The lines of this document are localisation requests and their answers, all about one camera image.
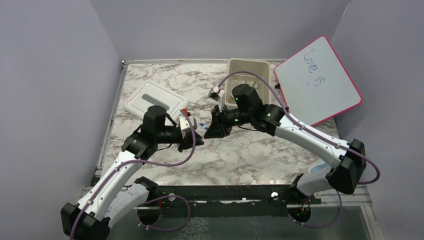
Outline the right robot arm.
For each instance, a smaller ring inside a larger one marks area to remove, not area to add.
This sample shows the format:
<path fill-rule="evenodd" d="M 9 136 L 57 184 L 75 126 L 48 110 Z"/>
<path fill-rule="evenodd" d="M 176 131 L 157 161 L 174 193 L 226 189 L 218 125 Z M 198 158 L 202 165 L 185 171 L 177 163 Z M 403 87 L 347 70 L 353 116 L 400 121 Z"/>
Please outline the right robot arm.
<path fill-rule="evenodd" d="M 234 126 L 250 124 L 255 130 L 272 137 L 288 140 L 315 154 L 328 167 L 308 174 L 299 174 L 288 190 L 289 199 L 300 204 L 309 196 L 330 189 L 351 195 L 354 193 L 366 168 L 364 144 L 354 139 L 347 142 L 311 129 L 280 106 L 264 104 L 257 91 L 246 83 L 232 90 L 237 108 L 220 108 L 211 111 L 211 124 L 205 139 L 220 139 L 230 135 Z"/>

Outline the metal crucible tongs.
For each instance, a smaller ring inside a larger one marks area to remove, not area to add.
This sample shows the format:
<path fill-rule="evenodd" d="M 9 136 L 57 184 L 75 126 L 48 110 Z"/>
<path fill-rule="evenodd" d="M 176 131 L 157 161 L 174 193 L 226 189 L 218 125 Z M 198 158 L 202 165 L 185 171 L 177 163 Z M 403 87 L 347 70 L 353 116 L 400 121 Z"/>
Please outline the metal crucible tongs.
<path fill-rule="evenodd" d="M 262 86 L 261 80 L 245 80 L 244 83 L 249 85 L 250 87 L 253 87 L 256 90 L 260 90 Z"/>

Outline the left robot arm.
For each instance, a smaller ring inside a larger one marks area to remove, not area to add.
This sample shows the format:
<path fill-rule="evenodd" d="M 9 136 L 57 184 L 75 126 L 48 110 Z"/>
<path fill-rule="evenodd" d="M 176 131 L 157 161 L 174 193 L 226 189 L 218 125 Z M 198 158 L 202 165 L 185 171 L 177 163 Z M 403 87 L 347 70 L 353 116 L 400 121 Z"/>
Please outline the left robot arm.
<path fill-rule="evenodd" d="M 66 203 L 61 209 L 63 232 L 71 240 L 105 240 L 111 228 L 138 205 L 152 205 L 157 200 L 157 184 L 133 183 L 126 191 L 122 188 L 144 164 L 177 167 L 186 163 L 196 146 L 203 144 L 196 133 L 197 121 L 181 109 L 176 123 L 166 109 L 159 105 L 148 107 L 142 124 L 124 140 L 114 163 L 99 181 L 77 203 Z M 150 161 L 159 144 L 178 146 L 178 151 L 190 149 L 187 158 L 177 163 Z"/>

